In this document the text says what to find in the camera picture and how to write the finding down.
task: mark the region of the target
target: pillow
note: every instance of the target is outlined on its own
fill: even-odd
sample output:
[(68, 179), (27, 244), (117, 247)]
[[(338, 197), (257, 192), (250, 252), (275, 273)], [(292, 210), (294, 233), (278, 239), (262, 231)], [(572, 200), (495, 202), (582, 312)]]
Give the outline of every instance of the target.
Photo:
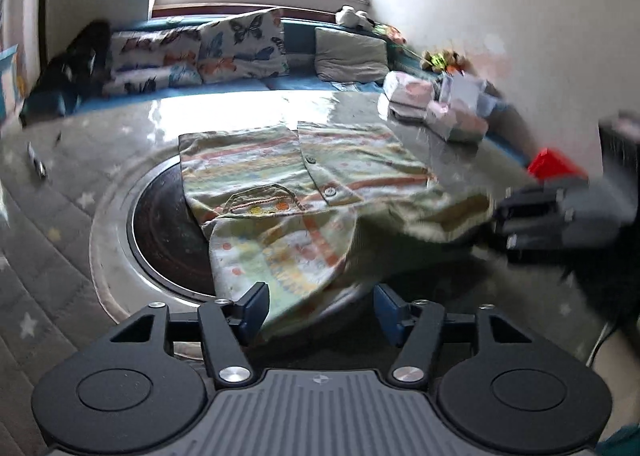
[(0, 52), (0, 122), (15, 112), (20, 100), (18, 89), (18, 46)]
[(199, 86), (202, 79), (195, 66), (176, 64), (166, 68), (148, 68), (117, 73), (102, 88), (104, 95), (155, 92), (165, 87)]
[(199, 31), (198, 71), (205, 84), (289, 74), (278, 8), (227, 17)]
[(316, 28), (316, 74), (333, 82), (375, 82), (389, 72), (386, 42), (341, 30)]
[(178, 63), (195, 65), (199, 53), (197, 26), (155, 32), (123, 31), (111, 36), (113, 71), (161, 68)]

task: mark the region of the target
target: sofa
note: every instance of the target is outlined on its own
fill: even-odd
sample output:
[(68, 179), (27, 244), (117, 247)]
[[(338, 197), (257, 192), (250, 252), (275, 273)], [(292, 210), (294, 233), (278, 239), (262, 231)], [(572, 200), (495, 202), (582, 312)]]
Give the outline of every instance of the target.
[[(155, 18), (114, 29), (118, 32), (157, 32), (186, 26), (200, 26), (223, 19), (223, 16), (181, 16)], [(79, 89), (74, 83), (54, 89), (36, 89), (25, 101), (21, 113), (23, 124), (59, 116), (78, 115), (94, 110), (103, 110), (129, 103), (145, 102), (158, 98), (171, 98), (191, 94), (207, 94), (235, 91), (260, 90), (357, 90), (362, 92), (382, 92), (375, 82), (325, 82), (318, 78), (314, 70), (316, 55), (316, 28), (328, 28), (382, 39), (386, 42), (387, 57), (394, 61), (395, 44), (372, 32), (342, 28), (335, 24), (310, 22), (297, 19), (282, 19), (284, 28), (284, 49), (290, 73), (285, 76), (268, 78), (238, 78), (235, 80), (202, 84), (188, 87), (167, 87), (154, 92), (104, 97), (101, 89)]]

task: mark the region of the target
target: blue sofa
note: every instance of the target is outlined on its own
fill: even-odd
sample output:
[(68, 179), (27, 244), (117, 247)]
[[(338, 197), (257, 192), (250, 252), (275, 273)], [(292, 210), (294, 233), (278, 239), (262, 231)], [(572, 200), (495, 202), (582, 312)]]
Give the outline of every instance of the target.
[[(180, 26), (197, 26), (212, 22), (222, 16), (184, 16), (157, 18), (126, 27), (117, 28), (116, 31), (160, 31)], [(125, 103), (145, 102), (158, 98), (171, 98), (174, 96), (186, 96), (189, 94), (206, 94), (216, 92), (235, 91), (258, 91), (258, 90), (358, 90), (362, 92), (382, 92), (375, 82), (340, 84), (338, 82), (324, 82), (316, 76), (314, 70), (314, 56), (316, 54), (316, 27), (332, 28), (358, 33), (383, 39), (387, 43), (387, 54), (389, 63), (394, 61), (394, 44), (385, 37), (357, 30), (341, 28), (335, 24), (321, 22), (309, 22), (297, 19), (282, 20), (284, 26), (284, 43), (287, 52), (287, 60), (291, 73), (287, 76), (274, 78), (240, 78), (230, 82), (220, 82), (217, 84), (203, 84), (201, 86), (159, 89), (155, 92), (134, 94), (126, 96), (114, 96), (103, 98), (101, 96), (81, 97), (71, 92), (63, 90), (38, 92), (29, 96), (25, 101), (22, 110), (22, 121), (30, 121), (32, 118), (38, 119), (43, 112), (51, 113), (51, 116), (78, 115), (84, 112), (102, 110), (111, 107), (121, 106)]]

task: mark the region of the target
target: plastic container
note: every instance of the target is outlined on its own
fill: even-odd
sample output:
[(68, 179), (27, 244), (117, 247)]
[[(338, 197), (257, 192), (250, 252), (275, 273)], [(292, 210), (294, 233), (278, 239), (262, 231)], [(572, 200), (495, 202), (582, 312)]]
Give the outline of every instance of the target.
[(578, 176), (588, 178), (587, 173), (572, 162), (558, 149), (543, 149), (533, 158), (527, 168), (529, 174), (539, 180), (558, 176)]

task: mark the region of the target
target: table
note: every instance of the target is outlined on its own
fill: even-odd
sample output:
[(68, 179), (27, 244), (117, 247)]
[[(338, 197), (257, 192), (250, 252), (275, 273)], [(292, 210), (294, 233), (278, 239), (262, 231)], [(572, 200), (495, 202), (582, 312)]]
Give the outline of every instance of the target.
[[(359, 92), (270, 91), (185, 96), (123, 105), (59, 119), (0, 141), (0, 452), (42, 446), (31, 417), (33, 385), (52, 366), (112, 325), (98, 302), (89, 263), (92, 219), (132, 165), (177, 154), (186, 132), (226, 131), (283, 122), (386, 122), (441, 184), (457, 193), (484, 187), (502, 198), (530, 182), (527, 173), (488, 141), (448, 145), (422, 126), (397, 122), (378, 110), (379, 95)], [(49, 171), (38, 181), (26, 156), (31, 141)], [(587, 308), (559, 269), (511, 267), (474, 249), (455, 261), (389, 281), (405, 299), (428, 298), (450, 312), (493, 303), (514, 321), (586, 360), (603, 321)], [(375, 324), (370, 304), (346, 329), (304, 347), (250, 354), (257, 367), (384, 371), (397, 351)]]

